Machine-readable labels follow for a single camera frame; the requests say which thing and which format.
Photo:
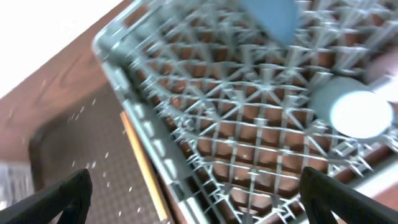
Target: white wall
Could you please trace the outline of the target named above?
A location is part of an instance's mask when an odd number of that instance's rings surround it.
[[[0,2],[0,98],[121,0]]]

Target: wooden stick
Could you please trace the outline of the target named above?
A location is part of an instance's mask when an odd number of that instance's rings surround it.
[[[144,152],[144,149],[141,146],[141,142],[138,138],[136,130],[132,127],[130,119],[125,111],[120,114],[123,125],[126,128],[127,136],[129,137],[132,151],[136,155],[136,159],[138,162],[138,166],[141,170],[142,176],[144,177],[145,183],[149,190],[150,197],[155,205],[155,209],[157,211],[157,215],[159,216],[159,220],[163,221],[168,219],[166,206],[164,202],[164,198],[161,196],[159,192],[159,185],[155,181],[154,171],[152,167],[149,165],[148,158]]]

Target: wooden table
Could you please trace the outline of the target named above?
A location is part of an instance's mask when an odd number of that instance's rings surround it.
[[[0,99],[0,160],[29,162],[27,145],[35,130],[107,83],[91,42],[130,2],[116,6]]]

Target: blue object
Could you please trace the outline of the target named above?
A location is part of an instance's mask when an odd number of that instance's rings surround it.
[[[299,26],[299,7],[294,0],[239,0],[240,6],[283,45],[294,41]]]

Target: textured mat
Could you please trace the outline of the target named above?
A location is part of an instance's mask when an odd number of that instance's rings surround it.
[[[89,168],[93,196],[87,224],[160,223],[121,111],[106,86],[38,131],[29,147],[35,188]]]

